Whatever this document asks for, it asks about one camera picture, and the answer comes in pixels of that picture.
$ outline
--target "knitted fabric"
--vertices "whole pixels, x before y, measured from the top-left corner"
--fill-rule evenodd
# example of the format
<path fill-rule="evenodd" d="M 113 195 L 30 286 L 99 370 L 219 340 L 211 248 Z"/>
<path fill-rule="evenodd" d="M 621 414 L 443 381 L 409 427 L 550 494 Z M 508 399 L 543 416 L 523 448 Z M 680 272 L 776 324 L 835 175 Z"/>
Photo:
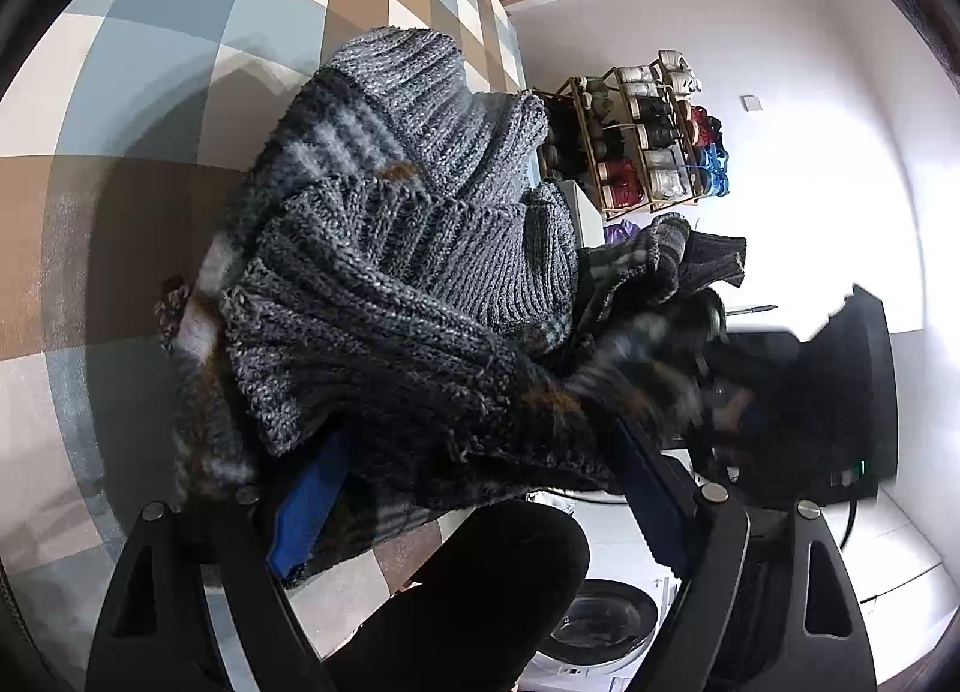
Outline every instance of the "knitted fabric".
<path fill-rule="evenodd" d="M 370 438 L 426 424 L 457 457 L 525 424 L 511 398 L 549 376 L 520 366 L 515 344 L 536 356 L 568 337 L 577 281 L 563 197 L 527 194 L 545 132 L 536 97 L 470 94 L 461 53 L 430 29 L 374 29 L 320 69 L 214 237 L 176 333 L 181 495 L 256 481 L 264 453 L 345 410 L 364 411 Z M 583 470 L 584 452 L 568 463 Z"/>

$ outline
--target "silver bolt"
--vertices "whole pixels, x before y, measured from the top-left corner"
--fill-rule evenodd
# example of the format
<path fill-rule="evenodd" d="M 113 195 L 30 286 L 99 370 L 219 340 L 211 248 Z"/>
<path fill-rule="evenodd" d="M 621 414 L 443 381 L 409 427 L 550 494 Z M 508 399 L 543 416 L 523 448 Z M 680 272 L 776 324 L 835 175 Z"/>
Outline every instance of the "silver bolt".
<path fill-rule="evenodd" d="M 140 515 L 143 516 L 144 521 L 157 521 L 165 513 L 167 513 L 167 507 L 163 503 L 152 502 L 143 507 L 143 512 Z"/>
<path fill-rule="evenodd" d="M 240 505 L 253 505 L 260 499 L 260 489 L 253 485 L 241 486 L 237 489 L 236 498 Z"/>
<path fill-rule="evenodd" d="M 727 498 L 730 497 L 722 484 L 704 484 L 704 486 L 701 486 L 700 494 L 703 494 L 704 500 L 709 503 L 725 503 Z"/>
<path fill-rule="evenodd" d="M 810 500 L 800 500 L 797 503 L 797 513 L 800 513 L 805 519 L 819 519 L 820 506 L 810 502 Z"/>

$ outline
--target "shoe rack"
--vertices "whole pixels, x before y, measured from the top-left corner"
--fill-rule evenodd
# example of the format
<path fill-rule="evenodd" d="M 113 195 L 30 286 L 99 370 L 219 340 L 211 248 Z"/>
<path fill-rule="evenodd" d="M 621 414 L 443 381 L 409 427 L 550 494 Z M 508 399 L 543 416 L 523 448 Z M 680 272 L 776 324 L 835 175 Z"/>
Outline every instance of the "shoe rack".
<path fill-rule="evenodd" d="M 605 221 L 611 221 L 611 219 L 619 218 L 620 216 L 637 210 L 647 210 L 651 213 L 656 213 L 670 207 L 676 207 L 677 205 L 695 205 L 704 197 L 704 181 L 698 168 L 697 154 L 693 147 L 692 139 L 686 129 L 685 121 L 680 115 L 678 100 L 674 90 L 664 82 L 664 75 L 669 69 L 664 64 L 664 61 L 661 61 L 659 58 L 652 62 L 649 67 L 654 74 L 653 85 L 656 86 L 656 94 L 659 99 L 664 101 L 670 124 L 680 134 L 674 146 L 677 146 L 680 157 L 683 158 L 683 163 L 686 165 L 685 169 L 680 171 L 680 174 L 683 174 L 686 178 L 685 187 L 688 189 L 688 195 L 685 197 L 664 200 L 663 198 L 656 198 L 653 195 L 654 186 L 651 180 L 651 170 L 648 167 L 642 148 L 642 138 L 640 134 L 642 126 L 632 118 L 630 95 L 628 93 L 630 86 L 621 79 L 622 67 L 611 67 L 603 77 L 591 77 L 589 80 L 603 80 L 605 85 L 608 86 L 608 94 L 611 96 L 616 95 L 616 101 L 619 103 L 616 104 L 611 115 L 618 117 L 620 120 L 617 127 L 624 136 L 627 151 L 626 155 L 637 169 L 637 182 L 640 183 L 640 192 L 642 195 L 640 202 L 630 207 L 608 207 L 604 202 L 602 195 L 603 180 L 598 166 L 599 160 L 594 152 L 592 136 L 590 136 L 589 132 L 589 121 L 592 118 L 592 112 L 587 109 L 587 99 L 592 99 L 593 96 L 588 97 L 587 94 L 584 94 L 584 90 L 581 87 L 583 78 L 579 76 L 568 77 L 556 92 L 556 96 L 568 98 L 573 104 L 573 109 L 577 116 L 577 124 L 580 129 L 580 136 L 582 138 L 581 146 L 587 157 L 587 180 L 584 181 L 584 189 L 587 190 L 587 195 L 597 210 L 603 214 Z M 546 173 L 545 176 L 549 176 L 542 154 L 539 160 L 541 160 L 541 171 Z"/>

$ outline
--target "black cable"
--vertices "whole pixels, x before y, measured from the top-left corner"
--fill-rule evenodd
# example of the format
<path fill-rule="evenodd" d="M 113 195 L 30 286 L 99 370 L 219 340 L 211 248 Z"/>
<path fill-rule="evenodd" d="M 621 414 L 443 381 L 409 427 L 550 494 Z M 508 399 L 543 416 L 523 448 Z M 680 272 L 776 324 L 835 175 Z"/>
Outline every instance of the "black cable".
<path fill-rule="evenodd" d="M 844 547 L 847 545 L 847 541 L 850 540 L 851 532 L 853 532 L 853 522 L 856 521 L 856 500 L 850 501 L 850 510 L 847 513 L 847 529 L 843 533 L 843 540 L 840 541 L 840 551 L 844 550 Z"/>
<path fill-rule="evenodd" d="M 566 494 L 563 491 L 555 491 L 555 489 L 538 489 L 538 491 L 546 491 L 546 492 L 549 492 L 549 494 L 554 494 L 557 497 L 565 497 L 568 500 L 579 500 L 582 503 L 592 503 L 593 505 L 626 505 L 627 504 L 626 497 L 622 497 L 621 499 L 618 499 L 618 500 L 594 500 L 590 497 L 580 497 L 573 494 Z"/>

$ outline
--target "white wall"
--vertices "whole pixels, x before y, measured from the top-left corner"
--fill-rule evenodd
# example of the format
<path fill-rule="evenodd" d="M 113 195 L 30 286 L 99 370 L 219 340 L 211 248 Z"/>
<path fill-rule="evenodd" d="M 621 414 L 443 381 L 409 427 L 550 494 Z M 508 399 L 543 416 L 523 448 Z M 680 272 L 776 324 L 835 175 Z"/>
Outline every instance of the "white wall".
<path fill-rule="evenodd" d="M 875 85 L 909 177 L 925 329 L 894 337 L 901 455 L 890 494 L 960 580 L 960 96 L 889 0 L 822 0 Z"/>
<path fill-rule="evenodd" d="M 701 104 L 724 124 L 731 194 L 680 208 L 702 231 L 747 238 L 728 305 L 809 337 L 853 282 L 884 300 L 892 331 L 922 325 L 920 259 L 899 154 L 856 58 L 815 0 L 558 0 L 509 7 L 527 82 L 683 51 Z M 760 97 L 747 113 L 739 98 Z"/>

